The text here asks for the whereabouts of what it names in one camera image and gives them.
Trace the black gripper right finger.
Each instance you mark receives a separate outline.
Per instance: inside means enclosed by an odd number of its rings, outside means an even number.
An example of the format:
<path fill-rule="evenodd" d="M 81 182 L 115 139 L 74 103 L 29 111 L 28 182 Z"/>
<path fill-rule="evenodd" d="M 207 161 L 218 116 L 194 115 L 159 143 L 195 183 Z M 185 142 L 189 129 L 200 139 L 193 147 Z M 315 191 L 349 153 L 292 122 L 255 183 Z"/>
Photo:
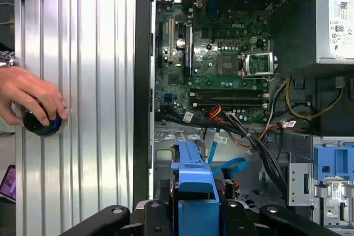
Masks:
<path fill-rule="evenodd" d="M 284 207 L 269 204 L 254 213 L 242 201 L 225 203 L 226 235 L 336 235 Z"/>

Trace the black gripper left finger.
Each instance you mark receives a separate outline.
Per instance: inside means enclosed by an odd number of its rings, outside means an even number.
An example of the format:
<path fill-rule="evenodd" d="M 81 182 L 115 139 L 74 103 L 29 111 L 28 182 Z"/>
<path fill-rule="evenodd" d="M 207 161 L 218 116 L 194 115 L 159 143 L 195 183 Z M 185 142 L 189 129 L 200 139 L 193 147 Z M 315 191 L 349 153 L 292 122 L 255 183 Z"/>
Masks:
<path fill-rule="evenodd" d="M 133 212 L 124 206 L 108 206 L 62 235 L 173 235 L 173 230 L 168 205 L 147 200 Z"/>

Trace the person's bare hand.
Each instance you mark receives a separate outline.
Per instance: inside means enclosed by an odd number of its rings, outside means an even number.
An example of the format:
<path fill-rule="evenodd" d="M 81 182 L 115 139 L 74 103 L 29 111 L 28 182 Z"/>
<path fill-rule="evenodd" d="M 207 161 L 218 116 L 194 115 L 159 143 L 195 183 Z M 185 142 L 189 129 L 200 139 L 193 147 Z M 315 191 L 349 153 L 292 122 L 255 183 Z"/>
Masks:
<path fill-rule="evenodd" d="M 57 116 L 67 118 L 64 99 L 55 86 L 26 69 L 2 67 L 1 117 L 8 125 L 22 125 L 23 120 L 12 110 L 13 103 L 31 111 L 44 126 Z"/>

